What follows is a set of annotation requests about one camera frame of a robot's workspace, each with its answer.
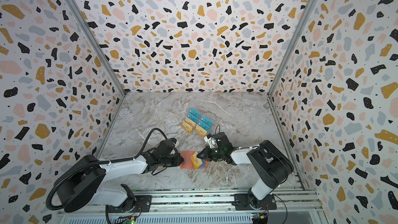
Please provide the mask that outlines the orange card holder wallet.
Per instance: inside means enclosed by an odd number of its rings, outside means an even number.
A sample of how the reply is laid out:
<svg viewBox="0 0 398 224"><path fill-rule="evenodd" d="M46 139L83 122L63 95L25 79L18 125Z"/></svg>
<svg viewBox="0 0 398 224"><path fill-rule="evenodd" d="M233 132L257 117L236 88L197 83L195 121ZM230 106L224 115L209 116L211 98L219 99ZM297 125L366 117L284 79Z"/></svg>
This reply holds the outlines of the orange card holder wallet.
<svg viewBox="0 0 398 224"><path fill-rule="evenodd" d="M197 151L182 151L181 156L183 158L183 162L181 163L180 168L193 170L206 169L209 162L198 158L197 155Z"/></svg>

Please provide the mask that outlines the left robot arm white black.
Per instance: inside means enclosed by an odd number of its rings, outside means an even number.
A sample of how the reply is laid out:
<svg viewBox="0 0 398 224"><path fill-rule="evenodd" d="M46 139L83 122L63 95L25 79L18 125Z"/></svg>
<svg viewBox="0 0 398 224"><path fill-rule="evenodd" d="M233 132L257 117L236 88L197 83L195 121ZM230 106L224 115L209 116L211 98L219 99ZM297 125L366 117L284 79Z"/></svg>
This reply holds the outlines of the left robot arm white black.
<svg viewBox="0 0 398 224"><path fill-rule="evenodd" d="M176 143L175 138L163 140L136 158L98 160L93 155L84 156L55 182L46 200L47 209L71 213L86 205L108 205L122 212L137 208L138 197L129 186L107 182L127 175L156 175L159 167L179 167L184 159Z"/></svg>

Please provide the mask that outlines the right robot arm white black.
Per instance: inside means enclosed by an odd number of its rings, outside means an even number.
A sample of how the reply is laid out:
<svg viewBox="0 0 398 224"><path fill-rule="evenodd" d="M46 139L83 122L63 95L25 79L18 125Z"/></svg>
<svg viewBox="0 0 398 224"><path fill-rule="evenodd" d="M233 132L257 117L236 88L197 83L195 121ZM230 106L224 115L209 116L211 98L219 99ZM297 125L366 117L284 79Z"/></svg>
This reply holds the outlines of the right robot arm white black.
<svg viewBox="0 0 398 224"><path fill-rule="evenodd" d="M262 209L265 198L294 170L290 160L269 140L255 146L234 147L227 135L220 132L207 135L205 141L208 145L197 154L197 158L208 162L224 161L233 166L252 165L259 175L259 180L248 193L235 199L236 207Z"/></svg>

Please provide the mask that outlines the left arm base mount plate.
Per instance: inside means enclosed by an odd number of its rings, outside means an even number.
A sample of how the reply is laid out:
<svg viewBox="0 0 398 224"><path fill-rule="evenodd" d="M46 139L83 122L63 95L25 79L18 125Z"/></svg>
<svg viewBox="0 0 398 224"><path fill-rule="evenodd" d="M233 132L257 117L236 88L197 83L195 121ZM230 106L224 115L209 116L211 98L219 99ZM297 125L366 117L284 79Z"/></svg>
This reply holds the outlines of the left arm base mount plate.
<svg viewBox="0 0 398 224"><path fill-rule="evenodd" d="M151 195L137 195L135 198L128 197L120 206L109 206L109 213L121 213L133 215L139 213L148 213L152 203Z"/></svg>

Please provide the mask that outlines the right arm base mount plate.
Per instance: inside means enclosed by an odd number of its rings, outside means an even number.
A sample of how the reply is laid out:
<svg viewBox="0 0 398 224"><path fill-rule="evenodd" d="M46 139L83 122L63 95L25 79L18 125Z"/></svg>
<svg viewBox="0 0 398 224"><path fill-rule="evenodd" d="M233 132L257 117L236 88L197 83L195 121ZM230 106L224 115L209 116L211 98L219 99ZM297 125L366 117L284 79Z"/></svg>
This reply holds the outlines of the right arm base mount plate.
<svg viewBox="0 0 398 224"><path fill-rule="evenodd" d="M273 195L267 195L262 200L258 200L254 195L235 194L232 205L237 211L266 211L276 210L277 205Z"/></svg>

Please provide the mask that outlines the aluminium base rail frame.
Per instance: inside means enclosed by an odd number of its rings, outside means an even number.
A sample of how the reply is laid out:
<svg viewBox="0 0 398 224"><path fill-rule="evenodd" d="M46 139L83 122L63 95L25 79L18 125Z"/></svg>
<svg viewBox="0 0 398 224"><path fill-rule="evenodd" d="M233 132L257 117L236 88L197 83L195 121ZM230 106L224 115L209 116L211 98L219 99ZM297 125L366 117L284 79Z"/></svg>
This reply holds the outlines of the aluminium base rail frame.
<svg viewBox="0 0 398 224"><path fill-rule="evenodd" d="M123 213L110 213L113 224L326 224L315 191L296 187L277 188L267 196L263 207L238 208L237 195L245 189L140 191L149 197L148 210L124 219Z"/></svg>

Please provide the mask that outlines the aluminium corner post right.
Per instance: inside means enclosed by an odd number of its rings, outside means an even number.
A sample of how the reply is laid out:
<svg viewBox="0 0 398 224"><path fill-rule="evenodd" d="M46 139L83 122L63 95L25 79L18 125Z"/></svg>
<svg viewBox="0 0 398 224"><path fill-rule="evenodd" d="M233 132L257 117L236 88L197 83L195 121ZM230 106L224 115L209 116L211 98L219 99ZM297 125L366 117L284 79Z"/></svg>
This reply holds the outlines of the aluminium corner post right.
<svg viewBox="0 0 398 224"><path fill-rule="evenodd" d="M297 42L299 41L299 39L301 38L301 35L306 27L306 23L310 19L311 14L316 6L317 1L318 0L308 0L306 7L303 11L303 14L294 30L294 33L291 38L291 42L289 43L288 48L285 52L285 55L278 67L275 78L274 78L272 85L270 87L270 90L267 94L268 97L272 97L273 93L276 91L276 88L279 84L279 80L282 78L282 75L284 72L284 67L287 65L290 56L293 54L294 48L295 48Z"/></svg>

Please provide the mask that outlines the aluminium corner post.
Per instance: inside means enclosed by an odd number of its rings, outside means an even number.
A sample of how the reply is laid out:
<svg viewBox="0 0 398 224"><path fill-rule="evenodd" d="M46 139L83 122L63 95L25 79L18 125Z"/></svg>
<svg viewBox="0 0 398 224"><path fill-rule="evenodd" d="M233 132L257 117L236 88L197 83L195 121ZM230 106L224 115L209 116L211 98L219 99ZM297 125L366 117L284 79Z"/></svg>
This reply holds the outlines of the aluminium corner post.
<svg viewBox="0 0 398 224"><path fill-rule="evenodd" d="M107 61L104 53L102 52L100 45L98 44L97 40L95 39L92 31L90 30L90 27L88 26L85 18L83 17L78 5L76 4L75 0L64 0L65 4L68 6L70 9L70 12L73 14L74 18L76 19L78 25L80 26L81 30L85 34L89 44L93 48L93 50L96 52L100 62L104 66L106 72L110 76L110 79L112 80L112 83L116 90L122 94L122 97L125 97L126 93L124 89L121 87L121 84L119 82L119 79L117 78L116 74L114 73L111 65Z"/></svg>
<svg viewBox="0 0 398 224"><path fill-rule="evenodd" d="M293 54L294 48L295 48L297 42L299 41L299 39L301 38L301 35L306 27L306 23L310 19L311 14L316 6L317 1L318 0L308 0L306 7L303 11L303 14L294 30L294 33L291 38L291 42L289 43L288 48L285 52L285 55L278 67L275 78L274 78L272 85L270 87L270 90L267 94L268 97L272 97L273 93L276 91L276 88L279 84L279 80L282 78L282 75L284 72L284 67L287 65L290 56Z"/></svg>

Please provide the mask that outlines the aluminium corner post left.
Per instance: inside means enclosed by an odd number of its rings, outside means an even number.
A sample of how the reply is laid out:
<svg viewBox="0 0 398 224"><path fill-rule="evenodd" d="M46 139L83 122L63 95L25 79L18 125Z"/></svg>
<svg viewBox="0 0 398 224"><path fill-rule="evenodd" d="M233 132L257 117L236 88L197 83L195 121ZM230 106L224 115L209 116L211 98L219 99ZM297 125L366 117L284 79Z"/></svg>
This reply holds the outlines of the aluminium corner post left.
<svg viewBox="0 0 398 224"><path fill-rule="evenodd" d="M110 79L112 80L112 83L116 90L122 94L122 97L125 97L126 93L124 89L121 87L121 84L119 82L119 79L117 78L116 74L114 73L111 65L107 61L104 53L102 52L100 45L98 44L97 40L95 39L92 31L90 30L90 27L88 26L85 18L83 17L78 5L76 4L75 0L64 0L65 4L68 6L70 9L70 12L73 14L74 18L76 19L78 25L80 26L81 30L85 34L89 44L93 48L93 50L96 52L100 62L104 66L106 72L110 76Z"/></svg>

